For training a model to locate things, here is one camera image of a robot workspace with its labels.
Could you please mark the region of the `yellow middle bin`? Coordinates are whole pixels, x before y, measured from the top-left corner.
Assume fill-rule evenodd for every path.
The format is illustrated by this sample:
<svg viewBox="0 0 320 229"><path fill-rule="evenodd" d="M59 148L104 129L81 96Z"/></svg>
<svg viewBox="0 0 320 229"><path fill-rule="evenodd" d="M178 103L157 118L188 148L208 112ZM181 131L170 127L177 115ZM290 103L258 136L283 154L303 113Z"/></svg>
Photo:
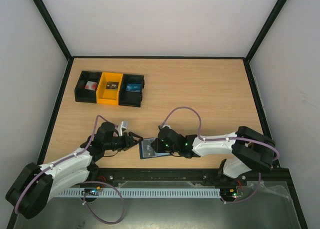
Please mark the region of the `yellow middle bin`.
<svg viewBox="0 0 320 229"><path fill-rule="evenodd" d="M97 104L117 106L119 104L119 94L122 85L122 80L122 73L102 72L96 92ZM106 89L107 82L119 82L118 89Z"/></svg>

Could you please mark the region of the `blue white credit card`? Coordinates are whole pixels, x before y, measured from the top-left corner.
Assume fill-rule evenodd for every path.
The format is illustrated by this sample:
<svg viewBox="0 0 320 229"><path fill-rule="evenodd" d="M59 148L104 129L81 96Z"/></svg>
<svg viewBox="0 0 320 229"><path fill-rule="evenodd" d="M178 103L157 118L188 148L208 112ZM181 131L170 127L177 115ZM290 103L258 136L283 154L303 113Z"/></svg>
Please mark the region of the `blue white credit card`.
<svg viewBox="0 0 320 229"><path fill-rule="evenodd" d="M127 92L140 92L141 90L141 84L138 83L128 83L126 85L126 91Z"/></svg>

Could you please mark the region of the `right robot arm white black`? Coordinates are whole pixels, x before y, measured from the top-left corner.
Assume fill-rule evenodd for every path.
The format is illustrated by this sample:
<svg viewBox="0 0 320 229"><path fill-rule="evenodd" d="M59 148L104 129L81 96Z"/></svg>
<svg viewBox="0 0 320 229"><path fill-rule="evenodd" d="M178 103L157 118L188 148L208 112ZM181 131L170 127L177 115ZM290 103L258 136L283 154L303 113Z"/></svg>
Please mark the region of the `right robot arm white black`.
<svg viewBox="0 0 320 229"><path fill-rule="evenodd" d="M197 134L184 136L169 126L164 126L159 129L151 148L157 153L177 153L187 159L233 155L220 164L218 180L224 185L229 185L240 175L250 171L269 173L273 162L280 157L276 143L271 138L247 126L240 126L236 132L229 134L207 137Z"/></svg>

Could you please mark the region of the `right black bin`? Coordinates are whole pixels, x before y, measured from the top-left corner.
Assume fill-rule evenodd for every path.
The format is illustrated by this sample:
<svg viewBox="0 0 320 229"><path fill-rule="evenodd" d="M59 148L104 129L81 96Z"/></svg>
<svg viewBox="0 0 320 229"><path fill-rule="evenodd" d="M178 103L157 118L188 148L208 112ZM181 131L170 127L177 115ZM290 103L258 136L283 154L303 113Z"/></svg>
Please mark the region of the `right black bin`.
<svg viewBox="0 0 320 229"><path fill-rule="evenodd" d="M119 106L141 107L145 79L143 75L123 74L118 96Z"/></svg>

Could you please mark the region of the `grey metal sheet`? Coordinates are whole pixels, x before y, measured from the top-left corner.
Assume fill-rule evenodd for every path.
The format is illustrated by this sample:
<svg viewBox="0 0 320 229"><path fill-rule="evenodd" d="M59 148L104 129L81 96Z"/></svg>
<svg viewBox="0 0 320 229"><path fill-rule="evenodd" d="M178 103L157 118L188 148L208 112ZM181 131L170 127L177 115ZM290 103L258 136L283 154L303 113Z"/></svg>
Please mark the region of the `grey metal sheet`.
<svg viewBox="0 0 320 229"><path fill-rule="evenodd" d="M169 189L213 189L169 183ZM120 188L164 189L161 183L127 182ZM298 229L300 223L284 182L249 181L220 198L55 197L32 219L17 218L17 229Z"/></svg>

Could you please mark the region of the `white red card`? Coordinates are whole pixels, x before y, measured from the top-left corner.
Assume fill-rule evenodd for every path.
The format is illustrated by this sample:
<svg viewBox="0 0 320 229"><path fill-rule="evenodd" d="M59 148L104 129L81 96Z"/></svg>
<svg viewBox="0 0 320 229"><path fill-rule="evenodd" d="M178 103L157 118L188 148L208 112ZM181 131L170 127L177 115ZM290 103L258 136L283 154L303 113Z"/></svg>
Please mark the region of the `white red card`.
<svg viewBox="0 0 320 229"><path fill-rule="evenodd" d="M87 81L85 87L86 90L95 91L97 88L97 82Z"/></svg>

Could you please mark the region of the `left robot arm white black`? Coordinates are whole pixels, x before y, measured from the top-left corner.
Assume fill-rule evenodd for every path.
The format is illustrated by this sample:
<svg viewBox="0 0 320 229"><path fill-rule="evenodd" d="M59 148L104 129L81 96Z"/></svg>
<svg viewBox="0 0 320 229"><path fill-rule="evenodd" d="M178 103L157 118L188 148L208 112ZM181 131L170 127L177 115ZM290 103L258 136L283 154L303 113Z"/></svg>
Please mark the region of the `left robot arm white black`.
<svg viewBox="0 0 320 229"><path fill-rule="evenodd" d="M72 153L41 165L27 164L5 195L15 214L32 219L62 191L93 179L98 170L96 162L106 151L126 151L143 140L126 128L126 121L119 125L105 121L95 125L87 141Z"/></svg>

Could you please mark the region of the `left black bin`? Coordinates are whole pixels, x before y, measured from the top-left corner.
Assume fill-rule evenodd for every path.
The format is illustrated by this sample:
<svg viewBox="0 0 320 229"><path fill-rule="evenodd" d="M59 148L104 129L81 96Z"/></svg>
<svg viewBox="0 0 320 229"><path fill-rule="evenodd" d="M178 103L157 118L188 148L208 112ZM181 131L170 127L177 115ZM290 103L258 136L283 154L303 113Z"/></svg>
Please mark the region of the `left black bin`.
<svg viewBox="0 0 320 229"><path fill-rule="evenodd" d="M100 71L85 71L80 73L77 84L74 89L76 102L97 103L97 89L102 77Z"/></svg>

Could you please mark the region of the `black bin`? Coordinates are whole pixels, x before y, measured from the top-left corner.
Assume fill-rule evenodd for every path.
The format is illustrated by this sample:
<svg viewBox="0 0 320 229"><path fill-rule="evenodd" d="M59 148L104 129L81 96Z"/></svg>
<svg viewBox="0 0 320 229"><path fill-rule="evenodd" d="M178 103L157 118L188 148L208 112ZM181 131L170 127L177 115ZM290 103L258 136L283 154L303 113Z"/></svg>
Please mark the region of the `black bin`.
<svg viewBox="0 0 320 229"><path fill-rule="evenodd" d="M85 71L80 73L77 84L74 89L76 102L97 103L97 89L102 77L100 71Z"/></svg>
<svg viewBox="0 0 320 229"><path fill-rule="evenodd" d="M145 79L143 75L123 74L118 96L119 106L141 107Z"/></svg>

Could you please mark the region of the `black VIP credit card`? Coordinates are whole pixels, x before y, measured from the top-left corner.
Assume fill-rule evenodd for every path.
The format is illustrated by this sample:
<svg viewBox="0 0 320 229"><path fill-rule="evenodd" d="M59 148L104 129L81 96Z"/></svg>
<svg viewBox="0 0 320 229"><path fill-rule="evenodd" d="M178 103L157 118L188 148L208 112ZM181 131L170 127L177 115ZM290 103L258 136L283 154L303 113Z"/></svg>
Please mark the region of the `black VIP credit card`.
<svg viewBox="0 0 320 229"><path fill-rule="evenodd" d="M107 90L117 90L119 87L119 82L118 81L108 81L106 83L106 89Z"/></svg>

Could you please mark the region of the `black aluminium frame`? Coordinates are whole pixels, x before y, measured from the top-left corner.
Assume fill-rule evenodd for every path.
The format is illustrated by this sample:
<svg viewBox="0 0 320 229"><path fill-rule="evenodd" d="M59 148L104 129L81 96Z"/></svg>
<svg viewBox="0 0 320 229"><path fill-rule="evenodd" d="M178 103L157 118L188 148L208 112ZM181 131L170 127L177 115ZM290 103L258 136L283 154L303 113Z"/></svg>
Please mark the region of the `black aluminium frame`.
<svg viewBox="0 0 320 229"><path fill-rule="evenodd" d="M65 92L65 88L67 85L67 81L69 79L69 75L71 72L71 67L74 62L74 59L76 56L72 56L69 52L61 34L59 33L58 28L56 27L49 11L47 10L43 0L32 0L34 5L37 7L37 10L41 14L41 17L45 21L48 29L50 30L51 34L53 35L54 39L56 40L58 46L60 47L60 50L62 51L63 55L67 59L67 66L65 68L65 72L61 81L61 85L58 91L57 99L54 104L54 108L50 117L50 121L45 133L45 137L43 140L43 144L41 147L41 150L39 152L39 156L37 159L38 163L42 163L45 159L45 155L47 153L47 149L49 146L49 141L52 136L53 128L56 123L56 119L58 116L58 112L60 109L60 105L63 99L63 94ZM277 0L274 7L272 8L267 20L265 21L263 27L261 28L258 36L256 37L253 45L251 46L248 54L245 57L234 57L234 56L143 56L143 55L136 55L136 56L130 56L130 55L106 55L106 56L84 56L84 59L159 59L159 60L178 60L178 59L196 59L196 60L242 60L244 63L244 68L247 74L247 78L249 81L251 93L254 99L255 107L257 110L258 118L260 121L260 125L262 128L263 133L266 136L271 136L270 128L267 122L267 118L265 115L265 110L262 106L262 100L261 96L258 95L258 88L253 76L253 72L250 66L250 62L253 59L255 53L257 52L258 48L262 44L263 40L265 39L267 33L269 32L270 28L272 27L273 23L275 22L276 18L278 17L280 11L286 4L287 0Z"/></svg>

